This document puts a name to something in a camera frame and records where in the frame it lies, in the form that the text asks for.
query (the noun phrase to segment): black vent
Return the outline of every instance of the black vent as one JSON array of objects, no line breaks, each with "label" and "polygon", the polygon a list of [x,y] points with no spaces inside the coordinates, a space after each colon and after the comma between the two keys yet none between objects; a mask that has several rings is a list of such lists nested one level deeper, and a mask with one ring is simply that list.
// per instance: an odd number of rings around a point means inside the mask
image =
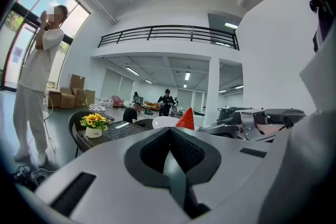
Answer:
[{"label": "black vent", "polygon": [[79,174],[51,204],[51,208],[69,217],[95,178],[95,175],[87,173]]},{"label": "black vent", "polygon": [[265,151],[253,150],[252,148],[246,148],[246,147],[242,148],[240,152],[248,154],[248,155],[260,157],[260,158],[265,158],[266,153],[267,153]]}]

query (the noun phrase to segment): white shirt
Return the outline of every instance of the white shirt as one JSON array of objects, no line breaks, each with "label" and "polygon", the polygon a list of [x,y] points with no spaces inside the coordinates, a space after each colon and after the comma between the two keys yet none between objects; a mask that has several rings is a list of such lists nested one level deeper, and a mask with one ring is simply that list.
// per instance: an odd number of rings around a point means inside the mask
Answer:
[{"label": "white shirt", "polygon": [[61,29],[51,29],[43,34],[43,50],[34,48],[22,70],[19,83],[23,87],[45,92],[51,67],[63,36]]}]

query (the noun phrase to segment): flower pot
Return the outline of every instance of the flower pot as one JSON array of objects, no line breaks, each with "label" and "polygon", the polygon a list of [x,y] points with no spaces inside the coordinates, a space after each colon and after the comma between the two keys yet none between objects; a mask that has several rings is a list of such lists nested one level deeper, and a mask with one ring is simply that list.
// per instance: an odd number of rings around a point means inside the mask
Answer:
[{"label": "flower pot", "polygon": [[85,135],[88,138],[98,138],[101,136],[101,129],[93,129],[93,128],[88,128],[86,127],[86,132]]}]

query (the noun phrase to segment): balcony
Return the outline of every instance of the balcony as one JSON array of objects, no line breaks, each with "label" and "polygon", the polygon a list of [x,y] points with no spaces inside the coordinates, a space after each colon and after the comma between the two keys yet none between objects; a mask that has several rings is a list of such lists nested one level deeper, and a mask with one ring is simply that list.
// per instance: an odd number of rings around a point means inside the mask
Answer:
[{"label": "balcony", "polygon": [[214,44],[239,50],[235,34],[217,29],[190,25],[153,25],[127,29],[101,37],[98,48],[136,40],[183,40]]}]

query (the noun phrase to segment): ceiling light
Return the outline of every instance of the ceiling light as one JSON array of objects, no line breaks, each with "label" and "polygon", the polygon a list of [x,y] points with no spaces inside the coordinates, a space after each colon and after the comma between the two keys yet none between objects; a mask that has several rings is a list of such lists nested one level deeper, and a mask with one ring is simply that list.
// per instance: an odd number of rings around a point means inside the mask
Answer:
[{"label": "ceiling light", "polygon": [[221,45],[221,46],[225,46],[225,47],[231,47],[230,45],[224,44],[224,43],[221,43],[221,42],[216,42],[216,44]]},{"label": "ceiling light", "polygon": [[131,71],[132,73],[136,74],[137,76],[139,75],[138,73],[136,73],[133,69],[126,67],[127,70]]},{"label": "ceiling light", "polygon": [[190,72],[186,72],[185,73],[185,80],[189,80],[189,77],[190,77]]},{"label": "ceiling light", "polygon": [[233,29],[237,29],[238,28],[237,25],[233,25],[233,24],[229,24],[229,23],[225,23],[225,26],[233,28]]}]

